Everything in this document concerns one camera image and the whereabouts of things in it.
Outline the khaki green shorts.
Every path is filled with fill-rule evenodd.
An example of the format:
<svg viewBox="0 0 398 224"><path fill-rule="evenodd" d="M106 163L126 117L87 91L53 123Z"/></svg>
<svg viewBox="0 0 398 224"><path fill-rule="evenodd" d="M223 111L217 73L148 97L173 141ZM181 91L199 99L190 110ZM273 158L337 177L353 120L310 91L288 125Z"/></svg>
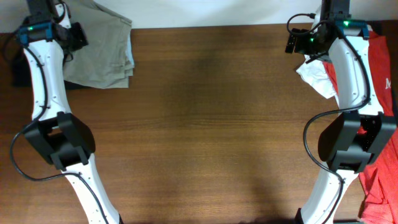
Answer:
<svg viewBox="0 0 398 224"><path fill-rule="evenodd" d="M63 66L64 80L92 88L128 88L133 76L132 20L90 0L65 2L88 45Z"/></svg>

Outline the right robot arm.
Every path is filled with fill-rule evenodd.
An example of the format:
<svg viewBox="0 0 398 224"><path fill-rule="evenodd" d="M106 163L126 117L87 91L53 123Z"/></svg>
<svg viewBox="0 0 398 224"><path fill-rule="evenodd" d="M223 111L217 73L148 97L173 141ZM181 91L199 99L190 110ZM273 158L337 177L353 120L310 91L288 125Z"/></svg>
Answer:
<svg viewBox="0 0 398 224"><path fill-rule="evenodd" d="M352 19L350 2L323 0L312 28L288 29L286 53L308 55L309 62L329 62L338 87L337 118L320 134L318 155L309 157L320 167L305 205L297 210L299 224L333 223L349 185L376 162L397 128L393 115L382 108L369 65L369 29Z"/></svg>

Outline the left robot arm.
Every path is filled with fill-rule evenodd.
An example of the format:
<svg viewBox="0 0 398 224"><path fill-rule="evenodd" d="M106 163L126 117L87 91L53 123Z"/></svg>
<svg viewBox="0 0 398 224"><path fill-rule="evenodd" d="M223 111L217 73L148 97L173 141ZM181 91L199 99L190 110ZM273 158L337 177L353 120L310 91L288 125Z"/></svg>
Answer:
<svg viewBox="0 0 398 224"><path fill-rule="evenodd" d="M16 37L29 64L34 108L18 135L60 171L57 177L67 178L90 223L123 224L96 169L93 133L72 114L65 91L63 64L88 45L86 35L63 1L27 4L30 14Z"/></svg>

